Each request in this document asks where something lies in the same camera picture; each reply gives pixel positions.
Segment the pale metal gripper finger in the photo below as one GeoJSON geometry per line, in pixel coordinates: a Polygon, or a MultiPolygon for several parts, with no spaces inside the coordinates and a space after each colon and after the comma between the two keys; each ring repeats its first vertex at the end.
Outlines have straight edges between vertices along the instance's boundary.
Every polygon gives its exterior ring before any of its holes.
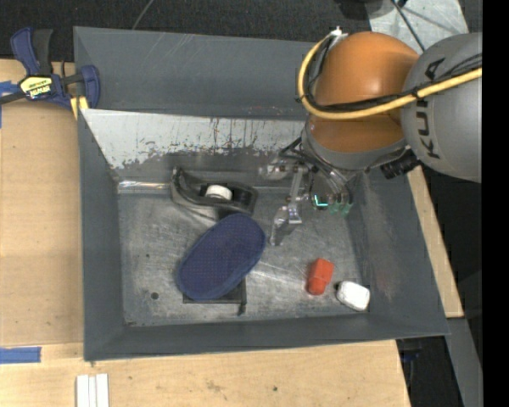
{"type": "Polygon", "coordinates": [[[275,213],[270,234],[270,245],[279,246],[283,240],[285,226],[287,225],[287,209],[279,208],[275,213]]]}
{"type": "Polygon", "coordinates": [[[279,209],[279,233],[288,235],[302,224],[299,211],[296,207],[282,206],[279,209]]]}

